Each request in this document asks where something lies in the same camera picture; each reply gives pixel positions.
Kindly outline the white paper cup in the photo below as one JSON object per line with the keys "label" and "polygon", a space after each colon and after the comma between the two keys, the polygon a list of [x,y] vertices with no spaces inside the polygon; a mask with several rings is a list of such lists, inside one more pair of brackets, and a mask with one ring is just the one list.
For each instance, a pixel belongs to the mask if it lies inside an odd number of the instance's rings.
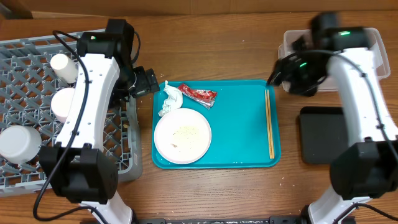
{"label": "white paper cup", "polygon": [[78,75],[76,63],[65,54],[54,55],[50,60],[50,66],[55,74],[67,84],[75,83]]}

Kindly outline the wooden chopstick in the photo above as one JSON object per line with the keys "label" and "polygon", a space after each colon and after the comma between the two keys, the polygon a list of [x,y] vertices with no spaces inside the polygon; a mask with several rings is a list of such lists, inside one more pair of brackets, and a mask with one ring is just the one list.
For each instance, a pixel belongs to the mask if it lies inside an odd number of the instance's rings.
{"label": "wooden chopstick", "polygon": [[268,90],[264,91],[265,94],[265,107],[266,107],[266,118],[267,118],[267,134],[268,134],[268,145],[269,145],[269,157],[273,159],[273,149],[272,149],[272,123],[270,121],[269,112],[269,93]]}
{"label": "wooden chopstick", "polygon": [[267,109],[267,125],[268,125],[268,134],[269,134],[269,156],[270,159],[275,158],[274,154],[274,143],[273,143],[273,133],[272,133],[272,116],[271,116],[271,103],[270,103],[270,94],[269,90],[266,90],[266,109]]}

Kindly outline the small white plate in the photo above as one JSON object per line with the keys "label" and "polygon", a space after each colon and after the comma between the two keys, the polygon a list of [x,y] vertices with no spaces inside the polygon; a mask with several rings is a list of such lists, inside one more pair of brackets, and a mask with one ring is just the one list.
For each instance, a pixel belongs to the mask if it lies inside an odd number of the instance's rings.
{"label": "small white plate", "polygon": [[51,100],[51,110],[55,117],[61,122],[65,123],[69,114],[69,110],[72,104],[74,96],[74,88],[63,88],[57,91]]}

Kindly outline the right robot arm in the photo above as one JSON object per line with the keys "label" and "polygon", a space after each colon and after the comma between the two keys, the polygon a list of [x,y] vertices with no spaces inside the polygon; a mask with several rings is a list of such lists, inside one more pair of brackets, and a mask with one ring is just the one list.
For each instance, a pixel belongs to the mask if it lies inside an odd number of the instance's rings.
{"label": "right robot arm", "polygon": [[363,27],[342,27],[335,12],[310,21],[311,44],[276,61],[268,84],[289,84],[293,95],[313,96],[335,80],[343,106],[348,145],[330,166],[331,185],[306,206],[297,223],[341,223],[359,207],[397,189],[397,126],[387,109]]}

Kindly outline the red snack wrapper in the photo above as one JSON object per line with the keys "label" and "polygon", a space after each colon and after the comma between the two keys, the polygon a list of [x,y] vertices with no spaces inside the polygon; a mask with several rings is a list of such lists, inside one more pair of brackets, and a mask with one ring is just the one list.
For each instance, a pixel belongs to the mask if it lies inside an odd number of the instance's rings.
{"label": "red snack wrapper", "polygon": [[210,109],[213,107],[215,103],[215,98],[217,97],[217,92],[212,90],[197,90],[191,89],[186,84],[181,84],[178,89],[190,99],[196,101],[197,103],[204,106],[206,109]]}

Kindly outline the grey metal bowl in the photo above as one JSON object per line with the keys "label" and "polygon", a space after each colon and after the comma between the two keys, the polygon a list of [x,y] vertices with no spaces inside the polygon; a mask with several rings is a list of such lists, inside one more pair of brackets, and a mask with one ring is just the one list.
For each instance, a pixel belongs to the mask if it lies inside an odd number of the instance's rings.
{"label": "grey metal bowl", "polygon": [[38,130],[27,126],[10,126],[1,132],[1,155],[11,163],[25,163],[38,154],[41,143]]}

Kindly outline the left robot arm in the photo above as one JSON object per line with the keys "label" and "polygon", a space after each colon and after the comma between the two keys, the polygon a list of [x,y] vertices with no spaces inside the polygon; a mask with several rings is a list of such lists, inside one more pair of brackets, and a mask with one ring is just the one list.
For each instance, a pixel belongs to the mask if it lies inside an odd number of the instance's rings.
{"label": "left robot arm", "polygon": [[75,92],[65,124],[53,146],[43,146],[39,162],[46,187],[89,210],[100,223],[137,223],[119,196],[118,169],[103,152],[108,108],[156,93],[153,69],[136,66],[139,34],[124,19],[110,19],[104,32],[84,32],[72,54],[78,60]]}

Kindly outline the large white plate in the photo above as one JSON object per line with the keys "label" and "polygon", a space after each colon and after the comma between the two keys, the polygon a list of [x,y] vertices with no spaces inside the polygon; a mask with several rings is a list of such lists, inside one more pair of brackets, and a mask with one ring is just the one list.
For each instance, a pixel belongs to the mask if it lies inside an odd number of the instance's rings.
{"label": "large white plate", "polygon": [[154,130],[157,152],[174,164],[191,164],[209,150],[212,132],[207,119],[199,112],[180,108],[160,118]]}

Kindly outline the white napkin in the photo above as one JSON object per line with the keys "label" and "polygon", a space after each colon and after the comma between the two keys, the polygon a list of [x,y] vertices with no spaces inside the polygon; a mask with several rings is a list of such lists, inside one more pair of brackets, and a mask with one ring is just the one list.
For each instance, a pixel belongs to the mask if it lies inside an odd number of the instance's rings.
{"label": "white napkin", "polygon": [[178,88],[170,86],[167,80],[165,81],[164,92],[167,94],[167,99],[164,100],[162,109],[158,112],[160,117],[181,108],[183,105],[183,93]]}

